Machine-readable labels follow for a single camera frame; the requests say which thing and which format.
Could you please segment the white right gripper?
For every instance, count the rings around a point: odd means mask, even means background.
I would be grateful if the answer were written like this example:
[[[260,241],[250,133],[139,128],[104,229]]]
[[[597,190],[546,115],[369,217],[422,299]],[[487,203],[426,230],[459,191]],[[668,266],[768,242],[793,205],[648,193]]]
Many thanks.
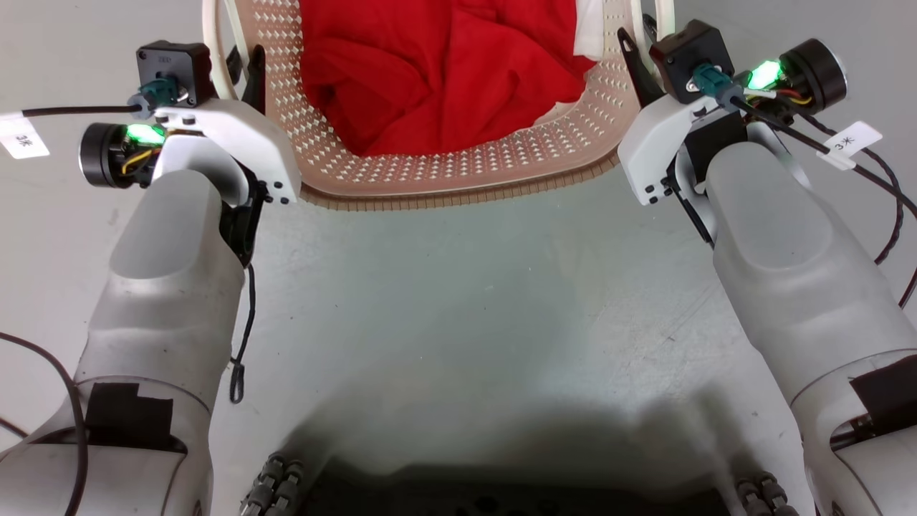
[[[659,40],[658,21],[652,14],[642,14],[642,20],[645,38],[652,46]],[[732,105],[731,99],[741,99],[788,124],[790,109],[814,115],[848,94],[848,75],[841,59],[822,40],[808,39],[773,61],[773,71],[762,63],[751,71],[736,69],[728,77],[702,65],[688,83],[690,90],[698,88],[702,96],[682,105],[665,91],[661,73],[654,77],[648,71],[625,27],[617,29],[617,39],[640,105],[617,156],[642,205],[674,193],[687,199],[705,181],[715,154],[748,140],[752,117]]]

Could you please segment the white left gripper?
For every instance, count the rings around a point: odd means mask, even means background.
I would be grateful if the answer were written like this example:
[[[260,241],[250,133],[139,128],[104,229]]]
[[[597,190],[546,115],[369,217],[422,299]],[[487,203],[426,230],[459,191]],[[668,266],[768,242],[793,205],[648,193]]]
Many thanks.
[[[226,57],[232,84],[242,59],[237,46]],[[199,173],[223,202],[293,204],[301,176],[287,134],[266,117],[266,55],[261,44],[249,53],[242,101],[213,99],[196,108],[163,107],[148,138],[127,125],[95,123],[79,146],[79,167],[93,186],[149,187],[174,172]]]

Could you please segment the beige perforated laundry basket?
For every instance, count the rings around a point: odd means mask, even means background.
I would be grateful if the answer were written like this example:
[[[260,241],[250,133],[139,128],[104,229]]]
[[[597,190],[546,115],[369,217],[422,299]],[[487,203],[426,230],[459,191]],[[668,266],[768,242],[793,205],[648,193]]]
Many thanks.
[[[572,107],[501,140],[456,153],[361,158],[347,150],[301,91],[299,0],[202,0],[203,40],[217,95],[239,97],[227,66],[233,42],[244,67],[256,47],[266,56],[266,114],[287,135],[300,198],[324,208],[383,211],[444,208],[575,185],[618,166],[617,144],[638,114],[638,86],[617,33],[635,40],[648,62],[641,0],[602,0],[605,56]]]

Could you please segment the white cloth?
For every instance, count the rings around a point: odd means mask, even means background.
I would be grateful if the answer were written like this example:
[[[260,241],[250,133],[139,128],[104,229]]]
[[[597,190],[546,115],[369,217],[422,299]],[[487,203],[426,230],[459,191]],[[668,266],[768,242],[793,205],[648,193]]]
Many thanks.
[[[605,0],[575,0],[573,54],[593,62],[605,55]]]

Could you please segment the red garment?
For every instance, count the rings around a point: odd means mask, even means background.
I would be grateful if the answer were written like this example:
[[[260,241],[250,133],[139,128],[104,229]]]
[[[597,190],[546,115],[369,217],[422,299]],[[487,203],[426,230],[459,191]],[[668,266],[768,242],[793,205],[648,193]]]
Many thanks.
[[[577,0],[300,0],[302,92],[361,157],[490,143],[577,102]]]

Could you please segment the grey roller wheel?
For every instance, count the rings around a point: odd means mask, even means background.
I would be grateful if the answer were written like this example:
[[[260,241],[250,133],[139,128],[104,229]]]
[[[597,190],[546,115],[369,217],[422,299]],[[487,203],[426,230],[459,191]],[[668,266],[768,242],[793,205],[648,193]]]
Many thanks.
[[[736,495],[746,516],[800,516],[795,507],[789,505],[786,491],[770,472],[739,478]]]
[[[304,500],[306,476],[300,460],[269,455],[240,502],[239,516],[296,516]]]

